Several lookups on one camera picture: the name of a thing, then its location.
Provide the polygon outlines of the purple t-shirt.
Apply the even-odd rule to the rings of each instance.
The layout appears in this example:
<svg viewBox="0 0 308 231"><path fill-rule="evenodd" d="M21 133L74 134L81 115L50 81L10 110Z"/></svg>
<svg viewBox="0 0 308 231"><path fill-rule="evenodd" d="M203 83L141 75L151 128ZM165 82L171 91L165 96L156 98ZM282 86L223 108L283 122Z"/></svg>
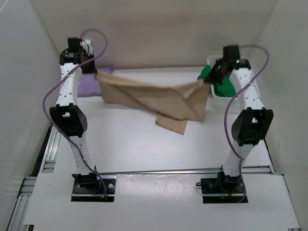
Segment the purple t-shirt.
<svg viewBox="0 0 308 231"><path fill-rule="evenodd" d="M81 74L78 85L78 98L101 96L99 82L95 79L95 74Z"/></svg>

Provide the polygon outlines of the beige t-shirt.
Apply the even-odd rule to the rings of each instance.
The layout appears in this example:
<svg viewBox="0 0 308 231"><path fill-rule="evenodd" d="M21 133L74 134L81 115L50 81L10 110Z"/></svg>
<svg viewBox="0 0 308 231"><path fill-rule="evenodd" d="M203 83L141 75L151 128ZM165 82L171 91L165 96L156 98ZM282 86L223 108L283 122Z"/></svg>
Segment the beige t-shirt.
<svg viewBox="0 0 308 231"><path fill-rule="evenodd" d="M203 121L210 85L196 80L177 86L159 86L99 72L105 103L156 112L156 125L183 135L187 122Z"/></svg>

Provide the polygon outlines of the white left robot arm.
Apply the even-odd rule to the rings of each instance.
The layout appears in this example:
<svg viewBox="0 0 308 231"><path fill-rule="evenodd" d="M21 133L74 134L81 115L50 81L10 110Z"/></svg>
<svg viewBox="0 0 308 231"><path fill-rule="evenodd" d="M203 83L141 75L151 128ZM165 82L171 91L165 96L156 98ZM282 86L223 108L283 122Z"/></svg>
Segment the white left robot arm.
<svg viewBox="0 0 308 231"><path fill-rule="evenodd" d="M90 45L81 38L68 38L68 48L60 54L61 80L59 96L54 107L49 109L52 121L64 133L68 141L77 172L72 176L80 188L91 194L105 193L105 185L98 176L85 139L88 121L77 105L78 86L81 74L95 70L92 61L85 66L81 63L94 57Z"/></svg>

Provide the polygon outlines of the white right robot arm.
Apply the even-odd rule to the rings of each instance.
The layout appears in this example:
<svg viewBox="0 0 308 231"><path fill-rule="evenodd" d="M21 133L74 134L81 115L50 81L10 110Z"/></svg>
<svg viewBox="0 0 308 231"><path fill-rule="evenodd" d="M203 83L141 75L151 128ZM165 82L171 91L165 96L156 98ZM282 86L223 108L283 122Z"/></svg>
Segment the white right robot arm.
<svg viewBox="0 0 308 231"><path fill-rule="evenodd" d="M274 117L273 111L265 108L253 85L268 65L269 52L259 45L251 47L263 51L266 55L266 61L257 73L254 73L247 59L241 58L241 46L228 45L223 48L222 58L216 60L204 78L205 83L218 85L228 77L236 92L224 113L224 131L231 152L221 166L217 179L208 184L209 190L225 193L243 184L242 165L253 148L265 138ZM228 128L228 112L234 100L238 101L241 111L232 127Z"/></svg>

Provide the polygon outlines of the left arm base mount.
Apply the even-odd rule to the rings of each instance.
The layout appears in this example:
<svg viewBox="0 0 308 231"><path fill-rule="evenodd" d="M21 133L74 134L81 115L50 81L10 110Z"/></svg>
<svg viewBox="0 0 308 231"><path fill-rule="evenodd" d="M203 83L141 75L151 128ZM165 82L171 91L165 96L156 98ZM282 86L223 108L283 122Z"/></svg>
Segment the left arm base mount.
<svg viewBox="0 0 308 231"><path fill-rule="evenodd" d="M116 175L101 175L105 187L96 175L73 174L74 184L71 202L113 202L116 189Z"/></svg>

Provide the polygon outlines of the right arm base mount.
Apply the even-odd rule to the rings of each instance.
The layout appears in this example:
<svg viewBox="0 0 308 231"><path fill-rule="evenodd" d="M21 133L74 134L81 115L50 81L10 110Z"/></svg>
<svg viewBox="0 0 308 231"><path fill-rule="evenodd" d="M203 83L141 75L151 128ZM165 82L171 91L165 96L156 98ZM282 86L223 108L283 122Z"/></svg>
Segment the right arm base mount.
<svg viewBox="0 0 308 231"><path fill-rule="evenodd" d="M230 177L219 172L216 178L202 178L196 183L201 188L204 204L248 203L240 176Z"/></svg>

